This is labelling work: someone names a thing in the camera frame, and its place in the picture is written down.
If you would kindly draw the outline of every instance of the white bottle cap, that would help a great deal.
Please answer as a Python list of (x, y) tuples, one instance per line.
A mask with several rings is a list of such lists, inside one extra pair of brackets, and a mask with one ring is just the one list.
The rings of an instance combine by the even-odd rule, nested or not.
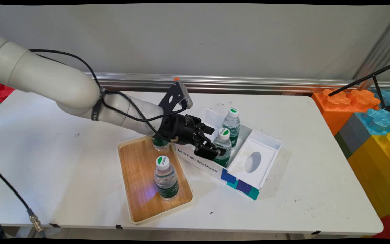
[(158, 158), (156, 159), (156, 167), (159, 170), (167, 170), (169, 168), (169, 159), (168, 159), (168, 157), (165, 156), (165, 155), (158, 156)]
[(229, 110), (228, 110), (228, 115), (235, 118), (237, 116), (239, 116), (239, 110), (238, 108), (234, 108), (234, 107), (231, 107)]
[(227, 128), (220, 128), (218, 132), (218, 137), (221, 140), (227, 140), (230, 138), (230, 130)]

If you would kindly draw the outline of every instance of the purple square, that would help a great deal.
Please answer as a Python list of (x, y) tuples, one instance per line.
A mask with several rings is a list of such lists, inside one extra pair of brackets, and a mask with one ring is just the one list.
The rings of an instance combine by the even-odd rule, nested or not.
[(243, 180), (239, 180), (237, 182), (237, 190), (240, 190), (243, 193), (249, 194), (252, 186), (244, 182)]

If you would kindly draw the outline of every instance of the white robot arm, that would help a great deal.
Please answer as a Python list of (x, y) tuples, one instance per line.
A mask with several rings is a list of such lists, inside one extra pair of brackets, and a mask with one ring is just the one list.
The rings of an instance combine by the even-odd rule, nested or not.
[[(201, 119), (180, 114), (167, 115), (150, 121), (156, 134), (145, 122), (136, 106), (146, 118), (172, 112), (177, 103), (183, 108), (191, 108), (192, 101), (183, 83), (178, 81), (171, 86), (159, 105), (141, 101), (134, 97), (128, 99), (117, 93), (101, 93), (96, 82), (83, 72), (63, 65), (9, 42), (0, 37), (0, 83), (24, 92), (34, 92), (56, 101), (63, 111), (82, 118), (108, 122), (131, 129), (147, 136), (159, 136), (181, 145), (195, 145), (195, 154), (213, 159), (224, 151), (218, 149), (205, 137), (213, 129), (201, 123)], [(103, 96), (105, 106), (101, 103)]]

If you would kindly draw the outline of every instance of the plastic water bottle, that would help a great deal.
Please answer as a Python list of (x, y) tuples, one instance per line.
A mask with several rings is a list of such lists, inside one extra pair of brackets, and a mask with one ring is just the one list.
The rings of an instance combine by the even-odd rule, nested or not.
[(153, 147), (157, 151), (166, 151), (166, 150), (169, 149), (169, 142), (165, 141), (161, 137), (159, 137), (159, 136), (158, 137), (152, 137), (151, 139), (153, 141)]
[(216, 156), (213, 159), (213, 162), (221, 165), (224, 168), (228, 168), (232, 148), (230, 141), (230, 131), (227, 128), (221, 128), (218, 132), (218, 137), (213, 140), (213, 144), (226, 150), (226, 153), (223, 156)]
[(230, 130), (231, 145), (235, 147), (240, 132), (239, 110), (237, 108), (231, 107), (228, 110), (228, 115), (223, 120), (222, 126)]
[(167, 156), (159, 156), (156, 159), (154, 181), (159, 188), (159, 194), (164, 200), (172, 200), (178, 193), (177, 173), (169, 163)]

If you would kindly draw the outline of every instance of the wrist strap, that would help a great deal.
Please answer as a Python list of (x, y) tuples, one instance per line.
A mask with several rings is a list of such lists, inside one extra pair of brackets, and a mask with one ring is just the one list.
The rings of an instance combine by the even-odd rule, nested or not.
[(102, 97), (105, 96), (107, 89), (100, 88), (100, 95), (99, 100), (96, 102), (96, 104), (93, 107), (93, 112), (91, 113), (91, 120), (99, 121), (99, 112), (100, 108), (102, 107)]

